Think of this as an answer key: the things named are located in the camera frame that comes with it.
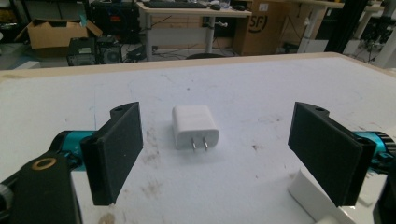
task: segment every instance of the black pole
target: black pole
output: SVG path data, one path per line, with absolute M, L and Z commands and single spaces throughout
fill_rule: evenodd
M 329 43 L 324 51 L 343 53 L 368 0 L 346 0 Z

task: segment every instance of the metal prong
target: metal prong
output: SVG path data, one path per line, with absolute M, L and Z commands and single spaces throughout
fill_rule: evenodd
M 195 151 L 195 149 L 197 148 L 197 146 L 195 145 L 194 139 L 193 139 L 193 138 L 191 139 L 191 143 L 192 143 L 192 149 L 194 149 L 194 151 Z
M 203 138 L 202 140 L 204 141 L 205 150 L 207 151 L 207 149 L 208 149 L 209 147 L 207 146 L 206 139 L 205 139 L 205 138 Z

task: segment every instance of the black mouse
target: black mouse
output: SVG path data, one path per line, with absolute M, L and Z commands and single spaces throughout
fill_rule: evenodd
M 211 5 L 211 6 L 210 6 L 210 9 L 213 9 L 213 10 L 216 10 L 216 11 L 220 11 L 221 6 L 220 6 L 220 5 L 217 5 L 217 4 Z
M 244 6 L 241 6 L 241 5 L 233 6 L 233 9 L 234 9 L 234 10 L 237 10 L 237 11 L 245 11 L 245 7 L 244 7 Z

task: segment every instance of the charger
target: charger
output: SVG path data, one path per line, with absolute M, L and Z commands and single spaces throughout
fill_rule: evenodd
M 172 110 L 177 149 L 215 146 L 219 129 L 206 105 L 177 105 Z

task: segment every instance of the black keyboard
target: black keyboard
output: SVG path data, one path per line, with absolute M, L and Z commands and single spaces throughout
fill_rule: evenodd
M 151 8 L 207 8 L 199 3 L 187 2 L 143 2 L 143 5 Z

